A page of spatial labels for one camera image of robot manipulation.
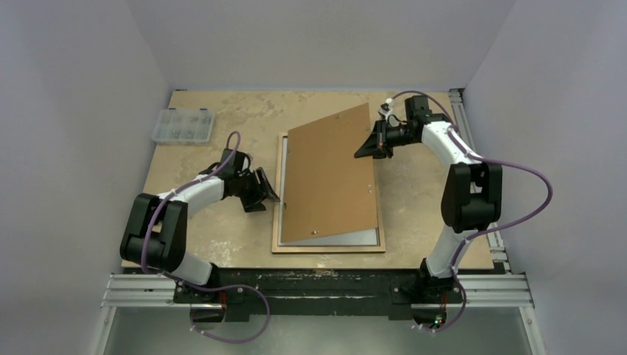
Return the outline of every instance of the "beige work surface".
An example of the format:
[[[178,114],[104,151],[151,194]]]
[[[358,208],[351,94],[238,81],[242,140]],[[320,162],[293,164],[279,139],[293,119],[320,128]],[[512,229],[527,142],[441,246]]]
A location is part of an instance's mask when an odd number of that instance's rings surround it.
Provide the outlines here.
[[[170,107],[208,108],[216,120],[208,146],[157,146],[144,191],[169,191],[220,159],[228,134],[242,134],[240,150],[253,157],[274,183],[277,137],[296,126],[368,102],[370,120],[391,92],[187,92],[172,93]],[[445,92],[433,96],[450,107]],[[435,104],[434,112],[440,112]],[[403,98],[394,107],[404,114]],[[187,249],[222,267],[241,268],[418,268],[435,246],[443,222],[440,199],[447,178],[422,144],[394,149],[394,158],[375,160],[387,251],[384,254],[272,254],[272,203],[268,211],[244,213],[229,197],[198,212],[187,228]],[[123,262],[122,266],[134,266]],[[469,247],[462,268],[492,268],[487,239]]]

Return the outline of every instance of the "gray floor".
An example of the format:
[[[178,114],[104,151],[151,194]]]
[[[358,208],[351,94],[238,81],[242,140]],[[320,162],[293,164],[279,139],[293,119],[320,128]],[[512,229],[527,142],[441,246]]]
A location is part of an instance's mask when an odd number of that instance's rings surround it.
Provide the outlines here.
[[[222,323],[213,332],[245,337],[262,321]],[[186,309],[118,309],[106,354],[531,354],[517,308],[468,309],[455,327],[435,336],[411,325],[386,317],[275,316],[257,340],[227,345],[190,332]]]

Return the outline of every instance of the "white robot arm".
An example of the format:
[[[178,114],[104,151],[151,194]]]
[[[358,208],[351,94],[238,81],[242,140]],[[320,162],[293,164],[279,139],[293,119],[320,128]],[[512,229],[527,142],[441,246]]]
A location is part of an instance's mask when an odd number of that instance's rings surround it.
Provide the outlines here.
[[[423,262],[430,277],[449,278],[467,250],[464,245],[457,257],[455,253],[466,237],[485,230],[501,216],[502,168],[496,164],[482,163],[468,158],[480,157],[466,145],[455,131],[455,126],[442,114],[433,114],[427,97],[417,95],[405,101],[407,120],[396,119],[386,101],[379,110],[381,119],[375,122],[373,132],[355,153],[355,158],[372,156],[374,159],[393,157],[395,146],[423,143],[440,162],[449,168],[447,184],[442,197],[441,212],[444,228],[433,251]],[[480,187],[479,192],[471,188]]]
[[[199,173],[193,185],[180,193],[171,190],[158,195],[140,194],[135,198],[129,221],[120,246],[123,259],[140,264],[144,236],[155,209],[165,202],[157,216],[160,231],[154,231],[148,240],[146,264],[195,285],[205,285],[211,276],[213,264],[186,250],[187,220],[201,209],[229,196],[239,197],[245,212],[265,211],[264,200],[279,201],[263,168],[250,170],[250,155],[224,149],[220,163],[214,163]],[[228,161],[219,172],[213,169]]]

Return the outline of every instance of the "purple cable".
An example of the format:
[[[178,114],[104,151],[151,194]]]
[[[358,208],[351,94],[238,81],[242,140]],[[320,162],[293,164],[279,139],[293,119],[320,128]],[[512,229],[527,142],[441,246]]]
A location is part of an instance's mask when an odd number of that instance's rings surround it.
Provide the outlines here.
[[[428,95],[425,92],[421,92],[421,91],[418,91],[418,90],[401,91],[398,94],[392,96],[392,99],[396,99],[400,95],[410,94],[410,93],[415,93],[415,94],[427,96],[427,98],[429,98],[436,105],[438,105],[438,107],[440,107],[440,109],[442,109],[442,112],[444,113],[444,115],[449,119],[449,122],[451,123],[452,128],[455,131],[458,131],[457,126],[453,123],[453,120],[452,120],[451,116],[449,115],[448,111],[444,108],[444,106],[442,104],[440,104],[432,96]],[[483,163],[500,164],[500,165],[503,165],[503,166],[508,166],[510,168],[519,169],[519,170],[523,170],[525,172],[531,173],[531,174],[537,176],[538,178],[540,178],[544,182],[544,184],[546,185],[546,190],[547,190],[546,199],[544,200],[544,202],[542,202],[542,204],[539,205],[539,207],[537,207],[535,210],[533,210],[528,215],[526,215],[524,217],[521,217],[521,218],[518,218],[517,220],[513,220],[512,222],[505,223],[503,225],[496,226],[494,228],[486,229],[485,231],[477,231],[476,233],[473,233],[473,234],[469,235],[468,237],[464,238],[464,241],[459,244],[459,246],[455,250],[455,253],[453,254],[453,259],[451,260],[451,263],[450,263],[450,267],[453,270],[455,268],[455,264],[457,263],[457,259],[461,255],[461,252],[462,252],[462,250],[464,250],[464,247],[465,247],[465,245],[467,243],[471,242],[472,240],[474,240],[477,237],[480,237],[481,235],[493,233],[495,231],[502,231],[504,229],[508,229],[508,228],[513,227],[513,226],[517,226],[517,225],[521,224],[522,222],[525,222],[525,221],[535,217],[540,212],[542,212],[542,210],[544,210],[549,205],[551,200],[553,199],[553,186],[551,185],[551,182],[549,181],[549,179],[544,174],[542,174],[541,172],[539,172],[536,169],[533,169],[533,168],[530,168],[528,166],[524,166],[524,165],[521,165],[521,164],[517,164],[517,163],[510,163],[509,161],[505,161],[505,160],[489,159],[489,158],[479,157],[477,155],[474,155],[471,152],[468,152],[468,149],[466,149],[464,147],[464,145],[460,141],[458,141],[457,137],[453,134],[453,131],[448,130],[447,131],[447,135],[448,135],[449,139],[455,144],[455,146],[457,146],[459,148],[459,150],[461,150],[468,158],[474,159],[476,161],[480,161],[480,162],[483,162]],[[461,296],[462,296],[462,300],[463,301],[462,301],[462,304],[461,304],[461,308],[459,309],[459,312],[453,317],[452,320],[450,320],[449,322],[446,322],[446,324],[444,324],[442,327],[440,327],[438,329],[420,328],[420,330],[428,331],[430,333],[439,333],[440,331],[444,331],[444,330],[448,329],[449,327],[451,327],[453,324],[455,324],[461,318],[461,315],[466,310],[466,304],[467,304],[466,289],[463,287],[463,285],[459,281],[459,278],[458,278],[457,274],[455,272],[452,272],[451,274],[453,275],[453,279],[455,280],[455,282],[459,284],[459,288],[461,290]]]
[[[405,94],[418,94],[418,95],[427,96],[427,98],[429,100],[433,101],[434,104],[438,105],[438,107],[444,113],[444,116],[446,116],[446,118],[449,121],[449,123],[453,125],[453,128],[455,129],[455,131],[459,131],[459,129],[457,128],[457,125],[455,124],[455,121],[453,121],[453,117],[449,114],[449,112],[444,107],[444,105],[440,104],[440,101],[437,101],[433,96],[427,94],[426,92],[422,92],[422,91],[418,91],[418,90],[405,90],[405,91],[401,91],[401,92],[395,94],[394,96],[392,96],[392,100],[396,100],[397,97],[399,97],[401,95],[405,95]]]
[[[194,324],[194,320],[192,319],[192,315],[189,315],[189,322],[192,324],[192,329],[195,330],[198,334],[200,335],[204,335],[205,337],[217,340],[219,342],[225,342],[227,344],[243,344],[245,342],[250,342],[252,340],[255,340],[257,337],[259,337],[259,335],[261,335],[266,328],[268,327],[268,324],[270,323],[270,305],[268,304],[268,299],[265,298],[265,296],[259,291],[257,290],[255,287],[251,287],[249,285],[228,285],[228,286],[223,286],[223,287],[217,287],[217,288],[204,288],[204,287],[200,287],[198,285],[194,285],[192,283],[185,283],[186,285],[197,289],[198,291],[202,291],[202,292],[218,292],[218,291],[225,291],[225,290],[229,290],[232,288],[244,288],[250,291],[253,291],[254,293],[256,293],[261,300],[263,301],[263,304],[265,306],[265,321],[263,323],[263,325],[261,326],[261,329],[256,332],[255,334],[247,337],[247,338],[242,338],[242,339],[226,339],[226,338],[222,338],[219,337],[217,335],[213,335],[211,333],[208,333],[206,331],[200,330],[196,327],[196,325]]]
[[[175,195],[180,194],[183,190],[185,190],[185,189],[187,189],[187,188],[189,188],[189,187],[191,187],[193,185],[196,185],[197,183],[201,183],[203,181],[207,181],[209,178],[215,176],[218,172],[222,171],[222,169],[224,169],[226,164],[228,164],[228,162],[233,160],[233,157],[235,156],[235,152],[240,147],[241,135],[240,135],[240,133],[238,131],[233,131],[233,132],[231,132],[230,135],[228,135],[228,139],[226,141],[226,148],[228,149],[228,146],[231,143],[231,138],[234,135],[237,136],[237,142],[235,143],[235,147],[233,148],[231,153],[228,155],[228,157],[226,157],[226,159],[217,167],[217,169],[215,169],[213,172],[210,172],[207,176],[203,177],[202,179],[193,180],[193,181],[190,181],[188,183],[185,183],[181,187],[179,187],[178,189],[175,189],[173,192],[170,192],[167,196],[165,196],[161,200],[161,202],[159,203],[159,205],[155,209],[155,212],[152,214],[152,217],[150,218],[150,222],[148,223],[148,229],[146,230],[146,235],[144,235],[143,247],[141,249],[141,262],[140,262],[140,264],[141,264],[141,271],[143,271],[144,274],[150,274],[150,270],[148,269],[148,265],[146,263],[147,262],[147,258],[148,258],[148,244],[150,242],[150,237],[152,236],[152,229],[155,227],[155,224],[157,222],[157,218],[158,218],[159,214],[161,213],[161,210],[166,205],[166,203],[171,198],[173,198]],[[169,274],[164,274],[164,275],[169,277],[170,279],[173,279],[176,282],[183,281],[187,286],[189,286],[191,288],[194,288],[194,289],[196,289],[198,291],[202,291],[202,292],[219,292],[219,291],[225,291],[225,290],[229,290],[229,289],[233,289],[233,288],[245,288],[247,290],[250,290],[250,291],[253,291],[254,293],[256,293],[261,298],[261,300],[263,301],[263,303],[265,305],[265,314],[266,314],[265,322],[263,323],[263,326],[261,327],[261,329],[258,332],[256,332],[255,334],[251,335],[250,337],[243,338],[243,339],[226,339],[226,338],[218,337],[216,335],[207,333],[205,331],[201,331],[198,328],[196,328],[196,325],[194,324],[193,319],[190,316],[189,320],[192,323],[192,329],[197,331],[199,334],[204,335],[205,337],[209,337],[209,338],[215,339],[215,340],[220,341],[220,342],[226,342],[228,344],[243,344],[245,342],[250,342],[252,340],[255,340],[268,327],[268,323],[270,322],[270,305],[268,304],[268,300],[265,298],[265,296],[259,290],[257,290],[256,288],[251,287],[249,285],[228,285],[228,286],[217,287],[217,288],[204,288],[202,286],[195,285],[193,283],[188,283],[185,280],[181,280],[178,277],[174,277],[174,276],[169,275]]]

